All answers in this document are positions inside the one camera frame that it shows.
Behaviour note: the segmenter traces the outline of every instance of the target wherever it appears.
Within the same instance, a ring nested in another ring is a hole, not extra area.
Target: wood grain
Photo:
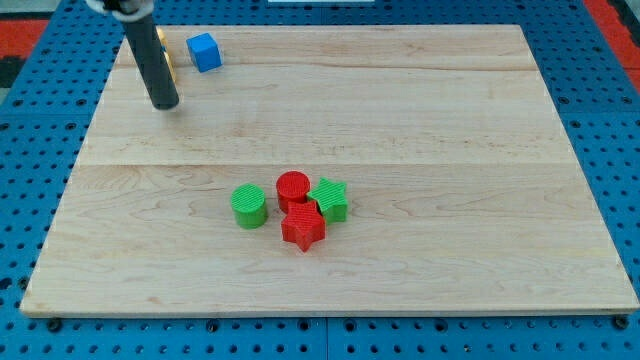
[[[222,70],[184,40],[209,31]],[[638,300],[517,26],[165,28],[181,105],[123,45],[22,310],[35,317],[625,313]],[[348,183],[281,240],[275,180]],[[267,190],[247,231],[233,189]]]

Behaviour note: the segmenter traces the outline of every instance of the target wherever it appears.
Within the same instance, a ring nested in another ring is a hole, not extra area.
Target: star-shaped block
[[[320,213],[327,224],[338,221],[347,221],[349,202],[345,195],[347,183],[333,182],[326,178],[320,178],[320,183],[307,193],[309,200],[318,202]]]
[[[282,239],[298,244],[306,252],[311,244],[324,239],[326,233],[324,218],[318,213],[315,201],[298,204],[289,203],[289,212],[282,220]]]

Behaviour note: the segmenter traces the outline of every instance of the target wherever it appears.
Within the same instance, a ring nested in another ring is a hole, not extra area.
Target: blue base
[[[267,7],[263,0],[155,4],[157,23],[167,25],[520,24],[639,289],[640,97],[581,2],[379,0],[349,8]],[[606,316],[243,319],[220,320],[213,332],[207,320],[63,320],[52,332],[47,325],[55,322],[25,318],[17,310],[20,285],[33,271],[121,41],[115,20],[91,12],[84,1],[63,0],[0,107],[0,359],[640,358],[638,315],[617,319],[618,325]]]

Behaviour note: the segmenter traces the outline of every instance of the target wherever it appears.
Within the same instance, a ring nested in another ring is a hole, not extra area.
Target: blue block
[[[218,43],[210,34],[204,33],[187,39],[191,62],[198,71],[205,72],[222,66],[222,55]]]

